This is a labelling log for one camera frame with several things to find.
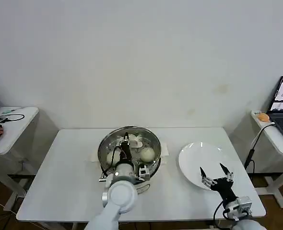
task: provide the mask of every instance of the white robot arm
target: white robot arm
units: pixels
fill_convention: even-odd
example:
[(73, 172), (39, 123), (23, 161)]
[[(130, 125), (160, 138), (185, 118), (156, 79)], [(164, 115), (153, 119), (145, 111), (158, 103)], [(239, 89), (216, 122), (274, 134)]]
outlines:
[(118, 230), (118, 220), (122, 213), (129, 212), (137, 200), (137, 191), (128, 181), (117, 181), (107, 193), (107, 205), (85, 230)]
[[(103, 206), (101, 214), (91, 220), (85, 230), (118, 230), (118, 220), (122, 213), (133, 209), (137, 200), (137, 190), (134, 187), (136, 175), (134, 165), (131, 162), (129, 138), (124, 138), (121, 146), (122, 156), (116, 164), (116, 172), (108, 175), (107, 178), (100, 178), (99, 181), (105, 182), (105, 190), (102, 195)], [(249, 197), (237, 197), (232, 191), (233, 173), (221, 164), (226, 177), (211, 179), (206, 176), (202, 168), (201, 181), (210, 189), (219, 192), (225, 210), (223, 215), (226, 219), (232, 220), (235, 225), (232, 230), (266, 230), (263, 226), (253, 220), (249, 220), (251, 211), (251, 200)], [(149, 176), (138, 180), (149, 180)]]

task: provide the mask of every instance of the floor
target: floor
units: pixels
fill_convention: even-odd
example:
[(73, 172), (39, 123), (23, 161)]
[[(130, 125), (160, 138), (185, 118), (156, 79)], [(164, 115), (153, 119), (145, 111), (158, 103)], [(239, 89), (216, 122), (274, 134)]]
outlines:
[[(253, 179), (255, 186), (266, 186), (265, 180), (260, 176), (255, 176)], [(0, 183), (0, 203), (5, 204), (11, 192)], [(271, 195), (261, 196), (261, 200), (266, 208), (267, 215), (263, 218), (255, 219), (267, 230), (283, 230), (283, 209), (279, 208), (275, 199)], [(13, 211), (17, 211), (22, 200), (17, 200)], [(0, 230), (40, 230), (39, 227), (34, 226), (28, 222), (18, 222), (14, 214), (10, 215), (3, 212), (0, 207)], [(78, 230), (83, 230), (85, 224), (81, 223)], [(178, 230), (178, 229), (202, 229), (207, 228), (204, 221), (190, 221), (190, 222), (152, 222), (152, 223), (121, 223), (120, 230)]]

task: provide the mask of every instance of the white desk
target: white desk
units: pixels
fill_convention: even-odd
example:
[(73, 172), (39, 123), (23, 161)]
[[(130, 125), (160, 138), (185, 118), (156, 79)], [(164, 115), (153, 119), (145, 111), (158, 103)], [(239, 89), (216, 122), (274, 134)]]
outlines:
[[(185, 221), (212, 219), (221, 202), (217, 192), (196, 187), (177, 168), (176, 159), (183, 146), (206, 141), (222, 148), (235, 166), (233, 191), (249, 196), (252, 215), (266, 214), (236, 151), (223, 128), (150, 128), (168, 146), (165, 165), (151, 179), (151, 187), (140, 194), (136, 207), (120, 221)], [(18, 220), (42, 222), (88, 222), (102, 207), (101, 170), (91, 162), (92, 151), (111, 129), (61, 130), (17, 214)], [(221, 219), (223, 209), (217, 213)]]
[[(17, 110), (4, 115), (23, 114), (25, 117), (19, 121), (11, 121), (1, 124), (4, 129), (4, 133), (0, 137), (0, 155), (4, 155), (9, 152), (16, 140), (19, 138), (19, 136), (23, 133), (23, 131), (38, 113), (38, 108), (36, 107), (2, 107), (0, 108), (0, 115), (3, 115), (2, 112), (11, 109)], [(20, 116), (9, 116), (8, 118), (14, 120), (20, 118)]]
[[(262, 122), (257, 118), (257, 115), (261, 111), (251, 111), (251, 116), (258, 124), (260, 128), (266, 126), (269, 122)], [(270, 126), (263, 130), (263, 133), (268, 138), (270, 143), (274, 146), (277, 152), (283, 155), (283, 135), (280, 131), (274, 127)], [(268, 183), (268, 186), (265, 188), (256, 188), (259, 195), (273, 195), (279, 206), (283, 208), (283, 196), (279, 191), (279, 188), (283, 185), (283, 174), (279, 176), (275, 181), (271, 177), (265, 177), (265, 180)]]
[[(4, 129), (3, 135), (0, 137), (0, 155), (4, 155), (12, 148), (16, 140), (23, 133), (26, 127), (31, 123), (33, 118), (38, 113), (38, 108), (36, 107), (26, 107), (20, 109), (19, 107), (2, 107), (0, 108), (0, 115), (3, 115), (2, 112), (18, 109), (13, 111), (10, 114), (23, 114), (25, 117), (19, 121), (11, 121), (4, 124), (1, 124)], [(20, 116), (9, 116), (9, 119), (18, 119)], [(2, 168), (0, 168), (0, 181), (9, 187), (13, 192), (15, 192), (19, 197), (24, 197), (26, 191), (17, 184), (14, 180), (12, 180), (6, 173), (3, 172)]]

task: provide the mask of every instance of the black cable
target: black cable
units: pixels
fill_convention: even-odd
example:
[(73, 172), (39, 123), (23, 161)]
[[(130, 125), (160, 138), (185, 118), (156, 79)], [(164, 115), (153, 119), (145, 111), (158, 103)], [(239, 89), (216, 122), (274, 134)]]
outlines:
[(116, 147), (114, 148), (114, 150), (113, 150), (113, 156), (112, 156), (112, 162), (111, 162), (110, 166), (109, 166), (106, 170), (102, 171), (105, 176), (107, 176), (107, 171), (113, 166), (114, 155), (115, 155), (116, 149), (120, 149), (120, 151), (124, 152), (120, 146), (116, 146)]
[(218, 224), (216, 223), (216, 220), (215, 220), (216, 213), (217, 213), (219, 207), (223, 204), (223, 202), (224, 202), (224, 201), (222, 201), (222, 202), (217, 206), (217, 208), (216, 208), (216, 210), (215, 210), (215, 212), (214, 212), (214, 215), (213, 215), (213, 222), (214, 222), (214, 225), (215, 225), (218, 229), (223, 229), (223, 230), (224, 230), (224, 229), (228, 229), (228, 230), (230, 230), (230, 228), (221, 228), (221, 227), (219, 227)]
[(256, 146), (256, 144), (257, 144), (257, 142), (258, 142), (258, 140), (259, 140), (259, 138), (260, 138), (260, 136), (261, 136), (263, 130), (266, 129), (267, 127), (269, 127), (269, 126), (265, 126), (265, 127), (263, 127), (263, 128), (261, 129), (261, 131), (260, 131), (260, 133), (259, 133), (259, 135), (258, 135), (258, 138), (257, 138), (255, 144), (254, 144), (253, 147), (252, 147), (252, 150), (255, 149), (255, 146)]
[(253, 162), (253, 171), (252, 171), (252, 176), (253, 177), (255, 175), (255, 169), (256, 169), (256, 163), (254, 160), (251, 160)]
[(22, 116), (22, 117), (20, 117), (19, 119), (15, 119), (15, 120), (9, 120), (8, 118), (6, 118), (1, 123), (10, 122), (10, 121), (19, 121), (19, 120), (22, 120), (23, 118), (25, 118), (25, 116), (23, 114), (7, 114), (7, 115), (0, 115), (0, 117), (2, 117), (2, 116), (17, 116), (17, 115)]
[(267, 127), (269, 127), (269, 126), (275, 126), (275, 125), (276, 125), (276, 124), (270, 124), (270, 125), (265, 126), (265, 127), (263, 127), (263, 128), (261, 129), (261, 131), (259, 132), (259, 135), (258, 135), (258, 137), (257, 137), (257, 139), (256, 139), (255, 144), (253, 145), (252, 149), (249, 151), (249, 154), (248, 154), (248, 156), (247, 156), (247, 158), (246, 158), (246, 160), (245, 160), (245, 163), (244, 163), (244, 168), (245, 168), (245, 169), (247, 169), (248, 165), (250, 164), (250, 162), (251, 162), (251, 160), (252, 160), (253, 154), (255, 153), (255, 146), (256, 146), (256, 144), (257, 144), (257, 142), (258, 142), (258, 140), (259, 140), (259, 138), (260, 138), (260, 136), (261, 136), (263, 130), (266, 129)]
[[(228, 218), (228, 217), (225, 215), (226, 213), (227, 213), (227, 212), (226, 212), (226, 210), (225, 210), (225, 211), (223, 212), (223, 216), (224, 216), (225, 219), (231, 220), (231, 221), (235, 221), (234, 219)], [(243, 213), (246, 213), (246, 215), (243, 216), (243, 217), (238, 218), (239, 220), (246, 219), (246, 218), (249, 216), (249, 214), (248, 214), (247, 211), (243, 211)]]

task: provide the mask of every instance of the desk leg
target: desk leg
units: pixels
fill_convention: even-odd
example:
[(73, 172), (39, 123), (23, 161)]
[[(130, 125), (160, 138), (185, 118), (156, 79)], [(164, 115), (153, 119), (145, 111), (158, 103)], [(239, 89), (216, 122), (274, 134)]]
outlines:
[[(27, 183), (27, 179), (22, 179), (19, 182), (19, 185), (23, 188), (25, 186), (25, 184)], [(9, 197), (8, 201), (6, 202), (5, 206), (4, 206), (4, 211), (11, 211), (12, 207), (15, 204), (17, 198), (17, 194), (15, 192), (12, 193), (12, 195)]]
[(283, 174), (275, 181), (271, 177), (265, 177), (265, 180), (268, 186), (266, 188), (256, 188), (258, 195), (273, 195), (279, 206), (283, 208), (283, 196), (279, 191), (279, 188), (283, 185)]
[(77, 230), (78, 229), (78, 223), (73, 223), (71, 230)]
[(41, 224), (43, 227), (49, 230), (66, 230), (63, 226), (61, 226), (58, 223), (44, 223), (39, 222), (38, 224)]
[(25, 197), (26, 191), (0, 168), (0, 181), (15, 192), (19, 197)]
[(23, 154), (16, 151), (14, 147), (11, 149), (11, 153), (14, 157), (17, 158), (17, 161), (23, 161), (24, 162), (24, 166), (29, 173), (31, 173), (33, 175), (37, 174), (36, 168), (38, 168), (38, 167), (35, 166), (35, 163), (34, 163), (35, 161), (33, 159), (29, 159), (30, 156), (28, 156), (28, 157), (23, 156)]

